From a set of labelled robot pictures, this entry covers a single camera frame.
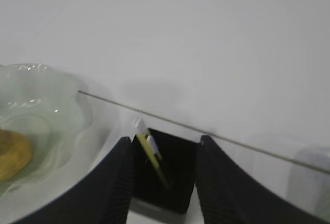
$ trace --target clear glass bowl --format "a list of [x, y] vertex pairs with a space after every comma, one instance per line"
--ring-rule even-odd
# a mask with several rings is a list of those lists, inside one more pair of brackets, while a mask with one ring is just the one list
[[7, 191], [41, 181], [66, 164], [74, 140], [84, 127], [76, 101], [78, 83], [41, 64], [0, 67], [0, 128], [19, 132], [32, 144], [32, 159], [12, 179], [0, 181]]

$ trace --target black holder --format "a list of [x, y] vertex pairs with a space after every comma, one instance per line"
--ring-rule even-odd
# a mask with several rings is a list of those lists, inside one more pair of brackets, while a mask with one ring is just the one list
[[174, 179], [174, 185], [170, 190], [164, 188], [139, 140], [134, 137], [132, 143], [135, 167], [133, 196], [162, 209], [184, 214], [188, 210], [195, 185], [198, 143], [153, 129], [150, 129], [150, 133]]

